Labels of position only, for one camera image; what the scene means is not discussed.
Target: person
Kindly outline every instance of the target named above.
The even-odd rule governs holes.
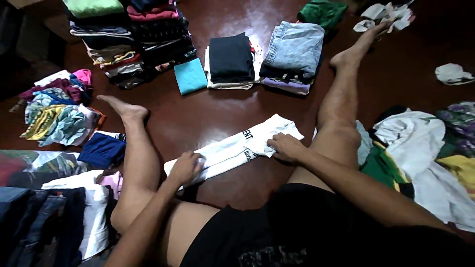
[[[122,237],[106,266],[138,266],[146,260],[171,267],[315,266],[324,259],[391,260],[412,248],[425,257],[426,250],[470,255],[469,246],[443,222],[358,171],[358,67],[388,26],[366,31],[331,59],[336,77],[318,111],[318,134],[309,148],[282,133],[268,141],[275,158],[298,166],[257,210],[218,210],[175,200],[177,189],[201,170],[200,155],[183,153],[159,186],[159,158],[143,124],[147,109],[99,95],[120,115],[127,135],[124,184],[111,217]]]

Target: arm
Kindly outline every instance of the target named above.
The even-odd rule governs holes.
[[[178,188],[192,178],[203,167],[197,163],[200,154],[186,152],[177,160],[157,193],[135,218],[129,229],[122,236],[112,254],[107,259],[106,267],[135,267],[143,261],[148,248],[155,242],[167,212],[170,201]]]
[[[304,165],[329,187],[386,227],[425,225],[451,232],[443,222],[412,200],[364,173],[306,148],[291,135],[279,133],[267,144],[278,152],[274,154],[276,158]]]

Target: shiny floor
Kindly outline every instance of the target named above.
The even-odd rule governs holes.
[[[306,0],[184,0],[178,7],[190,21],[193,43],[204,63],[209,39],[243,31],[267,51],[274,29],[281,21],[293,22]],[[475,72],[474,29],[469,23],[474,10],[471,1],[417,0],[412,5],[416,20],[401,32],[386,35],[374,45],[361,64],[358,88],[358,119],[371,128],[376,117],[391,105],[433,113],[449,104],[475,100],[475,83],[444,86],[436,80],[434,69],[446,63],[458,63]],[[65,67],[69,71],[89,68],[93,71],[94,95],[114,95],[151,110],[147,129],[163,164],[182,152],[196,150],[244,131],[277,113],[295,121],[309,145],[317,109],[333,81],[330,58],[350,47],[360,34],[352,27],[360,17],[349,12],[337,27],[333,39],[325,41],[323,62],[310,94],[298,98],[262,86],[250,90],[203,89],[181,96],[173,70],[153,82],[130,91],[108,84],[106,76],[92,65],[83,44],[66,49]],[[37,143],[18,136],[26,129],[23,115],[8,113],[17,101],[2,101],[0,148],[37,150]],[[107,115],[103,130],[124,132],[119,116],[105,103],[95,100],[91,106]],[[58,144],[42,150],[72,150]],[[257,158],[204,182],[197,201],[217,207],[236,209],[262,206],[269,194],[286,182],[293,167],[274,159]]]

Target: pink cloth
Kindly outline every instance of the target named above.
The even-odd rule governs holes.
[[[76,72],[73,72],[74,75],[76,75],[77,79],[80,80],[81,82],[87,84],[87,85],[91,85],[91,76],[92,76],[92,73],[90,70],[86,69],[86,68],[83,68],[83,69],[80,69]]]
[[[114,199],[119,200],[120,191],[122,190],[122,182],[124,178],[120,172],[116,172],[112,175],[104,176],[101,185],[110,185],[114,192]]]
[[[133,21],[151,21],[158,19],[178,19],[179,15],[173,5],[160,5],[150,11],[139,13],[132,6],[127,7],[127,13]]]

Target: yellow cloth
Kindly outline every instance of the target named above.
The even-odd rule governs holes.
[[[56,118],[61,114],[66,105],[51,105],[41,109],[28,129],[20,135],[27,140],[41,140],[49,132]]]
[[[470,198],[475,200],[475,158],[456,155],[437,160],[457,177],[465,187]]]

